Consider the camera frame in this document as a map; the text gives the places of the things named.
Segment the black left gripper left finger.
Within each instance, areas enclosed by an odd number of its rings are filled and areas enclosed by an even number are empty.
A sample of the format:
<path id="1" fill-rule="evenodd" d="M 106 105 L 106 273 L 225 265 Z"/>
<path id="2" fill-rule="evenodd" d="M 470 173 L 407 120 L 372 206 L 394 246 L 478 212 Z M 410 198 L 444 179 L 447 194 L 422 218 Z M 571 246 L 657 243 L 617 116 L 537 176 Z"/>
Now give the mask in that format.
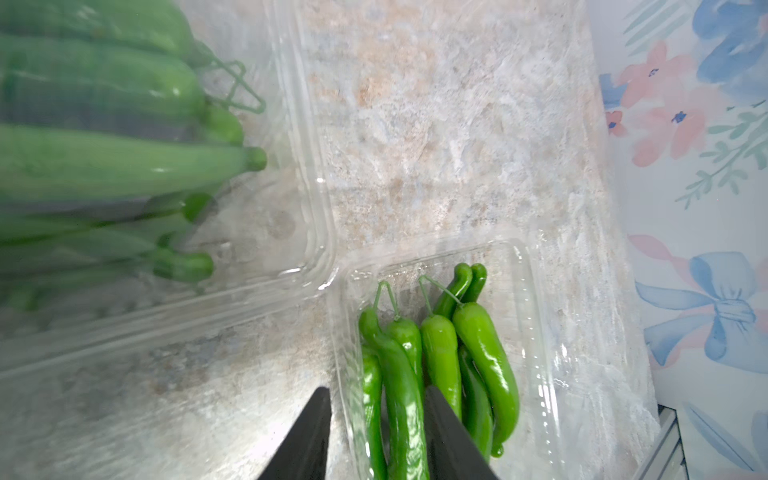
<path id="1" fill-rule="evenodd" d="M 330 390 L 318 387 L 258 479 L 325 479 L 331 418 Z"/>

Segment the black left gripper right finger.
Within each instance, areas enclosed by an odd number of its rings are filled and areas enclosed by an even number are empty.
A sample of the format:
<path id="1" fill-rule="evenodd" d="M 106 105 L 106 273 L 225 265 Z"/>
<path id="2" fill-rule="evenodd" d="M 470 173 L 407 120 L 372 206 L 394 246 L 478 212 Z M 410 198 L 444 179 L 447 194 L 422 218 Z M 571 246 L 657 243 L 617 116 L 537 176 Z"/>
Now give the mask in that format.
<path id="1" fill-rule="evenodd" d="M 435 386 L 425 390 L 424 424 L 431 479 L 498 479 Z"/>

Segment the clear pepper container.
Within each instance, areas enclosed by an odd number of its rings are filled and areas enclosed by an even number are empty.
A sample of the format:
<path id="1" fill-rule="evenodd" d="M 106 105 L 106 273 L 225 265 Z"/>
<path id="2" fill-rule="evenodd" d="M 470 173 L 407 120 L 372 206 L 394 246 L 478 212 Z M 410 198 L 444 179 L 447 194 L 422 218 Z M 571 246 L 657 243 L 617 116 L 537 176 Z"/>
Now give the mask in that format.
<path id="1" fill-rule="evenodd" d="M 537 283 L 510 235 L 416 238 L 361 251 L 332 283 L 329 317 L 356 479 L 390 479 L 382 368 L 361 337 L 379 322 L 423 395 L 437 387 L 498 479 L 562 479 L 557 400 Z"/>
<path id="2" fill-rule="evenodd" d="M 312 296 L 331 207 L 293 1 L 1 5 L 1 374 Z"/>

